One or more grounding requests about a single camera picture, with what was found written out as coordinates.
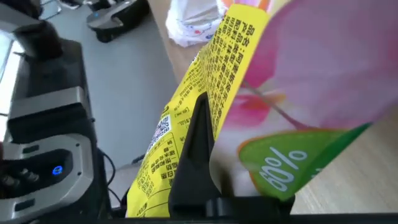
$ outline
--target blue indicator light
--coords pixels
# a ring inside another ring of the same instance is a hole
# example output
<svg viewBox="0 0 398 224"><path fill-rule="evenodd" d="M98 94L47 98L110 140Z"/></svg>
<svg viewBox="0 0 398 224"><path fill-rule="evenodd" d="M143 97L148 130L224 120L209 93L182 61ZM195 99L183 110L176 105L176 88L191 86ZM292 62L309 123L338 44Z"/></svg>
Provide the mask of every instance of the blue indicator light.
<svg viewBox="0 0 398 224"><path fill-rule="evenodd" d="M62 173L62 166L56 166L52 170L52 175L60 175Z"/></svg>

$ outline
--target black device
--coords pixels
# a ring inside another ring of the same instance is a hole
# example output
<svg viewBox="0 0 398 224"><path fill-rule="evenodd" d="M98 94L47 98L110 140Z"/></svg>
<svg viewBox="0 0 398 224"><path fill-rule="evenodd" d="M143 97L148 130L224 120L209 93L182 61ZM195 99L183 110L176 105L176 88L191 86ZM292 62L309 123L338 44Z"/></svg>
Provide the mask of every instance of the black device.
<svg viewBox="0 0 398 224"><path fill-rule="evenodd" d="M0 223L108 218L81 45L61 39L29 1L0 4L0 26L25 52L0 167Z"/></svg>
<svg viewBox="0 0 398 224"><path fill-rule="evenodd" d="M123 0L114 5L107 0L86 0L85 4L93 11L87 25L103 43L135 28L149 13L147 0Z"/></svg>

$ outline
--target yellow package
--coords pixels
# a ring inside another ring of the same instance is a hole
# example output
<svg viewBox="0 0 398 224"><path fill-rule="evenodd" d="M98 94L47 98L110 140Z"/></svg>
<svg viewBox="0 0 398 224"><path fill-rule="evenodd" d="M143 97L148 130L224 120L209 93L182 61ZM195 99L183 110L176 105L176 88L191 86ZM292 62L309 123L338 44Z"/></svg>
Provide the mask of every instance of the yellow package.
<svg viewBox="0 0 398 224"><path fill-rule="evenodd" d="M269 19L263 10L239 4L231 6L227 17L228 21L220 24L212 40L200 50L165 106L127 195L127 217L169 217L168 199L178 160L197 98L206 91L215 139L220 133ZM248 25L257 32L242 35L241 29ZM223 62L230 60L230 55L239 63L226 66ZM219 91L220 85L225 91Z"/></svg>

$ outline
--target wooden table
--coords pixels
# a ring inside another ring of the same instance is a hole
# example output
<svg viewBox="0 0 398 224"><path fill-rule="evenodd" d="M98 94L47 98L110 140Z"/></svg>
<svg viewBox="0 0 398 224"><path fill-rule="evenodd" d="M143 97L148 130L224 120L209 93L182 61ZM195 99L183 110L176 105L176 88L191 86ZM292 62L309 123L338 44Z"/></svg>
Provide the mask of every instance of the wooden table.
<svg viewBox="0 0 398 224"><path fill-rule="evenodd" d="M149 0L177 82L203 45L183 48L165 27L170 0ZM292 213L398 211L398 106L296 194Z"/></svg>

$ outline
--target barcode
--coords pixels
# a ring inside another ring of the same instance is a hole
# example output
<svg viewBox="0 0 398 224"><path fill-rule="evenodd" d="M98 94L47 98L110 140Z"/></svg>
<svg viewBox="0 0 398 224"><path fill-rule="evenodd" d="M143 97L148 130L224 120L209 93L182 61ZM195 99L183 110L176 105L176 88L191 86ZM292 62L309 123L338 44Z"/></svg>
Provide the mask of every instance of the barcode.
<svg viewBox="0 0 398 224"><path fill-rule="evenodd" d="M170 115L167 115L163 119L159 121L159 124L156 126L155 134L150 140L149 147L147 149L147 153L150 151L152 146L157 143L159 139L161 139L165 134L167 134L172 129L172 124L170 122Z"/></svg>

